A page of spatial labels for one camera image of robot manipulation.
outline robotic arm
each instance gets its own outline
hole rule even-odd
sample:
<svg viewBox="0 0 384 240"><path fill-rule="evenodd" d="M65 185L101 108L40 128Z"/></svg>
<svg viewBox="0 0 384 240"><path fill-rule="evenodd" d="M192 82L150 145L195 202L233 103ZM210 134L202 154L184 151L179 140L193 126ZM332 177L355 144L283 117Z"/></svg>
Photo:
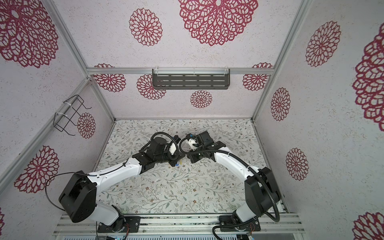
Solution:
<svg viewBox="0 0 384 240"><path fill-rule="evenodd" d="M167 143L162 137L155 137L160 134L171 138L171 143ZM185 152L181 149L184 140L188 140L191 151ZM155 133L139 153L124 163L88 174L83 171L73 174L61 193L59 202L72 222L92 219L109 226L109 229L114 232L120 232L125 225L124 215L113 205L97 202L96 196L126 178L148 171L154 167L155 163L168 162L174 167L185 155L192 163L205 157L211 158L244 181L246 203L233 212L233 224L241 224L260 217L269 208L275 207L275 202L280 200L275 178L268 168L259 169L255 166L248 166L233 155L224 143L214 142L205 131L195 136L188 134L183 140L177 135L171 137L164 132Z"/></svg>

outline enclosure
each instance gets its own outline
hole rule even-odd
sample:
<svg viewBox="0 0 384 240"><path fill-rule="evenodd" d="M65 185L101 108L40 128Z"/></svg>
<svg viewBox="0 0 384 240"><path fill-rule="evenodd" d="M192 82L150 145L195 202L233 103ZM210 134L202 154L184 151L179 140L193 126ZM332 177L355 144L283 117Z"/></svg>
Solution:
<svg viewBox="0 0 384 240"><path fill-rule="evenodd" d="M71 174L49 179L122 163L159 131L208 131L272 170L281 220L260 217L255 239L384 238L383 12L381 0L0 1L0 238L95 239L95 222L46 198L58 205ZM132 237L204 239L245 203L244 182L185 157L97 201L142 217Z"/></svg>

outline black wire hook rack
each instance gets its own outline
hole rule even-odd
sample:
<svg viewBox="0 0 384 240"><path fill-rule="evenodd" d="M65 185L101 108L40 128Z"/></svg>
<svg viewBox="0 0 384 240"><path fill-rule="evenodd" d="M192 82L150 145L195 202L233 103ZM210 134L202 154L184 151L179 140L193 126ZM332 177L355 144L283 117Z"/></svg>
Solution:
<svg viewBox="0 0 384 240"><path fill-rule="evenodd" d="M72 103L69 103L68 101L73 99L74 97L76 97ZM80 105L75 109L73 107L73 104L75 103L75 101L79 101L80 102ZM60 132L66 132L68 135L71 135L71 136L75 136L75 134L70 134L69 132L67 132L67 130L65 130L65 128L67 127L67 125L71 122L73 125L77 126L77 124L75 124L73 121L72 121L72 118L75 114L78 114L79 116L81 116L78 112L79 108L81 106L83 106L85 109L91 109L92 107L90 108L87 108L85 105L84 105L84 100L80 97L80 95L76 94L76 95L73 95L72 97L68 98L67 100L65 100L63 103L66 103L70 106L70 108L72 108L74 110L74 113L72 114L72 116L69 118L68 115L66 115L66 112L70 109L68 108L65 112L63 113L55 113L54 117L53 117L53 126L59 130ZM64 127L60 126L59 125L59 122L60 122L60 119L56 122L56 116L57 115L63 115L64 117L66 117L68 119L68 122L65 124Z"/></svg>

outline large red flower pattern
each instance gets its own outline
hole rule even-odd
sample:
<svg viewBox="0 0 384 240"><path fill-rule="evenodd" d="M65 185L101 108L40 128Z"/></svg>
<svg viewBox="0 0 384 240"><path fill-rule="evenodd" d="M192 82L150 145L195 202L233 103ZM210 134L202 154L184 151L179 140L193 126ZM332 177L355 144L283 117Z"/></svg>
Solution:
<svg viewBox="0 0 384 240"><path fill-rule="evenodd" d="M311 37L305 54L307 63L317 67L327 62L340 41L340 26L330 21L319 27Z"/></svg>
<svg viewBox="0 0 384 240"><path fill-rule="evenodd" d="M129 29L133 37L144 46L157 44L163 35L161 23L156 15L148 9L137 9L129 20Z"/></svg>
<svg viewBox="0 0 384 240"><path fill-rule="evenodd" d="M141 95L152 100L162 98L167 92L153 88L152 75L150 74L143 75L137 80L137 89Z"/></svg>
<svg viewBox="0 0 384 240"><path fill-rule="evenodd" d="M114 68L109 64L98 64L96 68ZM125 88L125 78L123 74L94 74L98 85L110 92L120 92Z"/></svg>
<svg viewBox="0 0 384 240"><path fill-rule="evenodd" d="M353 223L354 240L384 239L384 216L381 213L366 212L364 215L359 215Z"/></svg>
<svg viewBox="0 0 384 240"><path fill-rule="evenodd" d="M197 108L208 107L212 102L212 95L204 90L198 90L191 95L191 103Z"/></svg>
<svg viewBox="0 0 384 240"><path fill-rule="evenodd" d="M90 138L95 133L96 124L95 119L89 113L80 115L77 121L77 130L83 138Z"/></svg>
<svg viewBox="0 0 384 240"><path fill-rule="evenodd" d="M223 45L233 41L252 21L257 0L179 0L184 28L200 43Z"/></svg>
<svg viewBox="0 0 384 240"><path fill-rule="evenodd" d="M259 63L254 65L253 68L272 68L270 63ZM243 85L246 89L257 91L263 89L269 76L267 74L246 74L243 76Z"/></svg>
<svg viewBox="0 0 384 240"><path fill-rule="evenodd" d="M364 118L377 122L384 131L384 23L379 34L365 46L364 56L355 70L355 103L364 109Z"/></svg>
<svg viewBox="0 0 384 240"><path fill-rule="evenodd" d="M3 229L3 226L4 226L4 214L2 214L1 212L1 208L0 208L0 236L1 236L1 230Z"/></svg>
<svg viewBox="0 0 384 240"><path fill-rule="evenodd" d="M271 101L271 113L276 121L283 120L291 107L291 99L287 89L279 88L273 94Z"/></svg>
<svg viewBox="0 0 384 240"><path fill-rule="evenodd" d="M56 58L58 35L38 0L0 1L0 52L23 67L49 65Z"/></svg>
<svg viewBox="0 0 384 240"><path fill-rule="evenodd" d="M59 159L57 154L49 146L43 146L13 185L21 192L37 193L44 190L46 181L56 175L58 169Z"/></svg>
<svg viewBox="0 0 384 240"><path fill-rule="evenodd" d="M304 153L298 148L292 148L285 160L289 174L296 180L303 180L308 174L308 161Z"/></svg>

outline floral tabletop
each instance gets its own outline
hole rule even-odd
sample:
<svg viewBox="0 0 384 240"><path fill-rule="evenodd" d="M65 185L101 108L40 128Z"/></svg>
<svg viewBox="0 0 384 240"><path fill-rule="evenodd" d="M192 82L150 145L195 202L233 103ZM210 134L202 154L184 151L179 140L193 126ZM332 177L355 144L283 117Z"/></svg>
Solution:
<svg viewBox="0 0 384 240"><path fill-rule="evenodd" d="M214 141L222 141L245 162L260 168L266 166L249 119L120 120L98 170L125 161L159 131L180 138L208 131ZM190 148L185 143L183 149ZM186 157L177 167L157 164L137 177L125 179L103 191L98 199L117 206L124 214L227 213L245 202L244 182L228 169L211 159L192 164Z"/></svg>

